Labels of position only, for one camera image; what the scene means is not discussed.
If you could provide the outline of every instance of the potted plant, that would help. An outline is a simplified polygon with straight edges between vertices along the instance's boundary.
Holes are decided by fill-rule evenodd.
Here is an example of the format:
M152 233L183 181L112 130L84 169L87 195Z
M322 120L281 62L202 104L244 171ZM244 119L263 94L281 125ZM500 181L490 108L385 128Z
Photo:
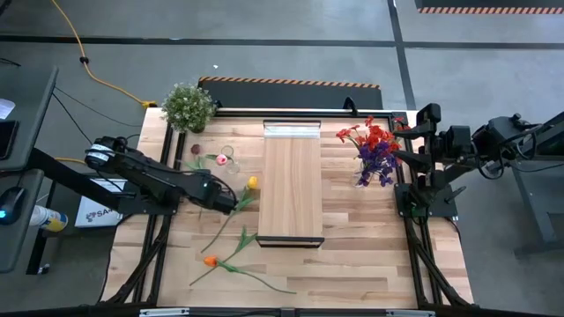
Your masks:
M207 91L193 85L174 84L162 103L164 118L178 132L201 133L215 115L216 106Z

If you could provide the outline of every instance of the yellow cable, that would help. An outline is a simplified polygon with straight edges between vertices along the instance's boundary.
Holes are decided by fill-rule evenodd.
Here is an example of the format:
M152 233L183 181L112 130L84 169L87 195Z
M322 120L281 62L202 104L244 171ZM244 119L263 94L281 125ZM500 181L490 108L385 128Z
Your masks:
M55 158L55 159L60 161L60 162L72 162L72 163L79 163L79 164L86 165L85 161L83 161L82 159L77 159L77 158Z
M74 37L77 39L78 42L78 47L80 48L80 53L82 54L82 57L86 58L86 53L85 53L85 49L82 46L82 42L80 41L80 38L78 37L77 31L74 29L74 26L71 23L71 20L69 19L69 17L67 17L67 15L64 13L63 9L61 9L61 7L59 6L59 4L57 4L57 2L55 0L51 0L51 2L55 5L55 7L59 10L59 12L61 12L61 14L63 15L63 18L67 21L67 24L70 26L70 29L72 30L72 33L74 34ZM88 73L88 76L90 76L90 78L92 78L93 80L95 80L96 82L102 84L102 85L106 85L110 88L116 89L118 92L121 92L123 94L125 94L126 96L132 98L133 100L135 100L136 102L138 102L139 104L141 104L141 106L145 107L145 109L147 109L148 107L151 106L151 104L156 104L156 101L142 101L141 99L135 97L133 94L127 92L125 89L118 87L116 85L112 85L110 83L107 83L101 79L98 79L97 77L95 77L92 72L90 71L90 69L88 68L88 64L87 63L82 63L85 66L86 72Z

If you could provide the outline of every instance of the pink flower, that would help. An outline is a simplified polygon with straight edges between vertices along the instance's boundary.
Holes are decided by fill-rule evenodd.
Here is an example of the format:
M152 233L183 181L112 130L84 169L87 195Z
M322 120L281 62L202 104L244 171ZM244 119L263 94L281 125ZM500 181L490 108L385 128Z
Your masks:
M219 154L216 158L215 158L216 163L218 163L219 166L223 166L227 163L227 156L225 156L224 154Z

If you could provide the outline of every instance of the purple flower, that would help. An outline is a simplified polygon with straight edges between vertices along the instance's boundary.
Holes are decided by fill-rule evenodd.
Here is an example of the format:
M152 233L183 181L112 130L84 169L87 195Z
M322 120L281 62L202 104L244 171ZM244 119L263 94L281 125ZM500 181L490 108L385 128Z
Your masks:
M380 174L380 185L382 185L382 187L385 187L386 184L391 184L394 181L390 178L390 177L386 177L383 174Z
M380 175L380 184L383 187L393 183L388 175L397 167L397 161L390 153L390 144L387 141L379 142L372 151L369 144L361 146L358 157L362 159L363 165L359 185L367 186L373 173Z

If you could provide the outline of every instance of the plant pot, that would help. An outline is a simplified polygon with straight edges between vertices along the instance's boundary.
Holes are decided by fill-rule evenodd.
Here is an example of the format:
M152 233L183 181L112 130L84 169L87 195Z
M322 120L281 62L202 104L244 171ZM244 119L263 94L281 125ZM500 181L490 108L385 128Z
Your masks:
M202 132L204 132L204 129L205 129L205 126L202 126L202 127L196 127L196 128L190 129L190 131L192 133L202 133Z

